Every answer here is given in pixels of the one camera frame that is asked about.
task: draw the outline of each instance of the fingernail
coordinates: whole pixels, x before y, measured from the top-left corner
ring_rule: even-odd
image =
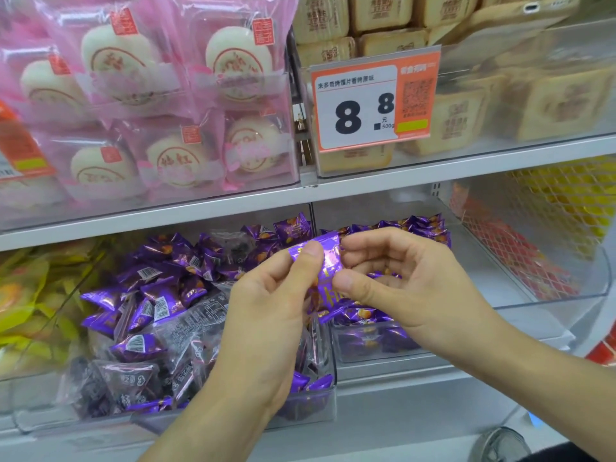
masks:
[[[314,256],[314,257],[318,257],[318,256],[321,256],[321,253],[323,252],[323,248],[321,247],[321,244],[318,241],[309,241],[308,243],[304,245],[304,248],[302,248],[302,252],[310,254],[311,256]]]
[[[342,293],[348,293],[353,287],[353,278],[347,270],[337,272],[334,276],[333,286],[336,290]]]

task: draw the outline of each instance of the forearm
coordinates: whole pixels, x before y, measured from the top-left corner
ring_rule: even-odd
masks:
[[[508,324],[466,371],[511,397],[599,461],[616,459],[616,372]]]
[[[247,393],[210,379],[139,462],[245,461],[268,421]]]

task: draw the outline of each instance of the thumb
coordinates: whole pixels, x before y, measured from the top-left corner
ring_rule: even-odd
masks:
[[[337,272],[333,287],[351,300],[378,308],[398,321],[402,319],[404,309],[408,308],[406,305],[408,300],[401,290],[377,282],[354,270],[344,269]]]
[[[323,247],[318,241],[309,241],[297,256],[289,275],[280,284],[277,293],[303,304],[306,292],[317,279],[322,268]]]

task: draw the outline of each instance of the white shelf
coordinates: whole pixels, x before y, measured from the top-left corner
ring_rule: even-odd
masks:
[[[11,230],[0,234],[0,251],[553,164],[614,149],[616,134],[611,134],[335,178],[318,178],[309,167],[293,186]]]

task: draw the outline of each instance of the hand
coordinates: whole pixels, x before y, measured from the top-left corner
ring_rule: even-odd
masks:
[[[342,270],[335,290],[386,312],[423,348],[458,365],[493,346],[509,325],[490,307],[445,245],[399,228],[342,240]],[[365,274],[391,272],[373,280]]]
[[[272,418],[291,389],[304,327],[304,298],[323,266],[323,247],[308,242],[297,261],[280,251],[231,290],[220,352],[206,386],[250,394]]]

